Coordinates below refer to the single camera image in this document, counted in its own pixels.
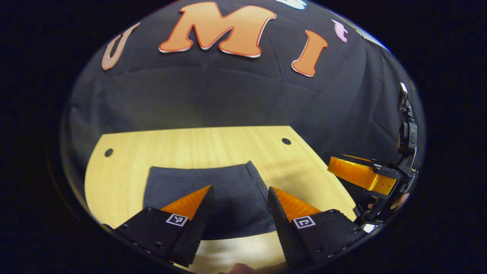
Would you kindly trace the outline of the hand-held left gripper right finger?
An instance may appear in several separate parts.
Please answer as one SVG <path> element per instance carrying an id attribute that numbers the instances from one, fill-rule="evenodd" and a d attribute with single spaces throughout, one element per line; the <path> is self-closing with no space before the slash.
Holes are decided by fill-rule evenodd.
<path id="1" fill-rule="evenodd" d="M 367 236 L 339 210 L 319 210 L 276 187 L 269 188 L 268 206 L 293 269 L 332 262 Z"/>

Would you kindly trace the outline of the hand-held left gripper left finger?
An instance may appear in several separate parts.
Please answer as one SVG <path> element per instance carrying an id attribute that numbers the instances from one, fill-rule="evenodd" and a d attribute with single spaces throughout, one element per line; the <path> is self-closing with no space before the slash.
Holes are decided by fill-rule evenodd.
<path id="1" fill-rule="evenodd" d="M 136 251 L 167 263 L 193 264 L 214 202 L 214 187 L 194 191 L 163 208 L 145 207 L 117 227 L 112 236 Z"/>

